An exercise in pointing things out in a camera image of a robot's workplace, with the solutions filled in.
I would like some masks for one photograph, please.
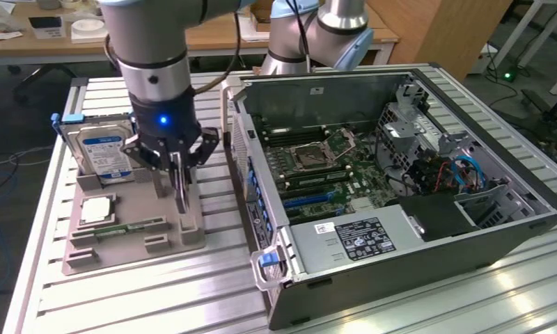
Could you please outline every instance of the aluminum profile table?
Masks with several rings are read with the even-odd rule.
[[[425,64],[416,67],[557,193],[557,165],[445,71]],[[215,77],[216,74],[195,74],[195,85],[204,85]],[[219,91],[212,91],[197,96],[203,126],[220,126],[219,95]],[[459,127],[453,117],[440,114],[437,102],[429,103],[440,124],[448,130]],[[120,113],[129,107],[121,79],[91,79],[87,85],[72,87],[65,112]],[[57,139],[4,333],[269,333],[221,150],[197,170],[207,247],[64,276],[76,171],[71,152]],[[488,268],[275,333],[543,330],[557,333],[557,227]]]

